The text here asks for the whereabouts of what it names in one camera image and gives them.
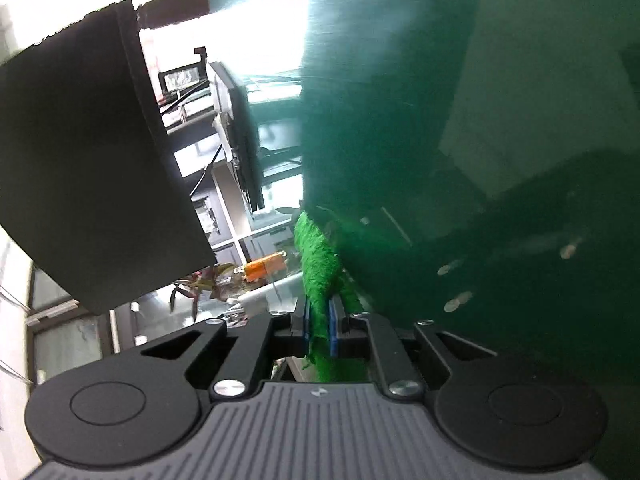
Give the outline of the green cleaning cloth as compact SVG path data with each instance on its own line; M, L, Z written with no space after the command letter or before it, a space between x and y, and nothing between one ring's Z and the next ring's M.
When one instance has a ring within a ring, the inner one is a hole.
M338 295L347 314L363 311L340 259L306 211L294 222L294 242L302 260L303 285L310 302L310 335L307 359L316 368L319 382L367 382L363 360L330 356L329 300Z

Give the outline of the potted plant with red leaves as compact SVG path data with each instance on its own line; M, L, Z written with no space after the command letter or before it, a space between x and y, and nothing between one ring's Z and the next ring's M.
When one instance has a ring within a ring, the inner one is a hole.
M175 312L177 296L181 295L191 300L191 318L196 322L201 294L207 292L210 299L219 299L222 280L228 278L234 269L233 263L216 263L174 281L168 302L169 312Z

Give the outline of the black laptop stand tray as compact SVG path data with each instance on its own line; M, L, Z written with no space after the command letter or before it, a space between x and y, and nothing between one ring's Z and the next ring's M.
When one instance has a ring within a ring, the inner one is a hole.
M247 208L251 212L264 209L259 136L246 90L221 62L211 62L206 70L217 114L215 128L224 146L228 167Z

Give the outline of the black computer monitor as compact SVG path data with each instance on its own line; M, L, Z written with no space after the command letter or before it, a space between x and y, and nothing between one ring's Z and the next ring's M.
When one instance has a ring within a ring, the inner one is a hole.
M2 64L1 224L95 314L212 262L130 0Z

